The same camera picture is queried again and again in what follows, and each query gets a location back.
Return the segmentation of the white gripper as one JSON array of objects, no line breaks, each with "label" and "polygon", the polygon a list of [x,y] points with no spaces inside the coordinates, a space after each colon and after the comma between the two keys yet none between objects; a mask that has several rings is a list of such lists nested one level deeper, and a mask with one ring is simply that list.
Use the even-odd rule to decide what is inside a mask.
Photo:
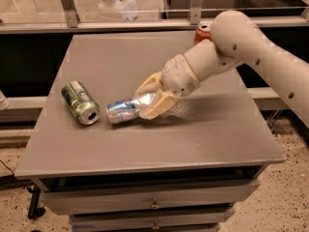
[{"label": "white gripper", "polygon": [[[162,91],[162,82],[167,90]],[[146,120],[152,120],[171,109],[178,101],[178,97],[188,96],[200,87],[200,80],[192,70],[183,55],[176,55],[168,61],[161,72],[155,72],[149,76],[136,90],[135,94],[155,93],[153,101],[140,110],[139,116]]]}]

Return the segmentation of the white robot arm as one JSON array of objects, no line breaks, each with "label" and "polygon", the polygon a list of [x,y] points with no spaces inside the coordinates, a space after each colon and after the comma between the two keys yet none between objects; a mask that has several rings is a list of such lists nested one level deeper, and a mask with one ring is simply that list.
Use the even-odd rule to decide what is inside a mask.
[{"label": "white robot arm", "polygon": [[139,116],[152,120],[197,90],[204,80],[241,64],[252,68],[309,126],[309,65],[273,43],[238,11],[219,14],[211,24],[208,40],[176,55],[145,80],[136,93],[154,93],[155,97]]}]

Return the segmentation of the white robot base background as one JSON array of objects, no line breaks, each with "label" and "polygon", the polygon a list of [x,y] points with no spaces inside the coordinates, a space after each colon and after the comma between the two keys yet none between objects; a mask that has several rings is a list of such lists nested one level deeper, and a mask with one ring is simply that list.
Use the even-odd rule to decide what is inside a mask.
[{"label": "white robot base background", "polygon": [[136,0],[101,0],[98,16],[105,20],[133,21],[137,17]]}]

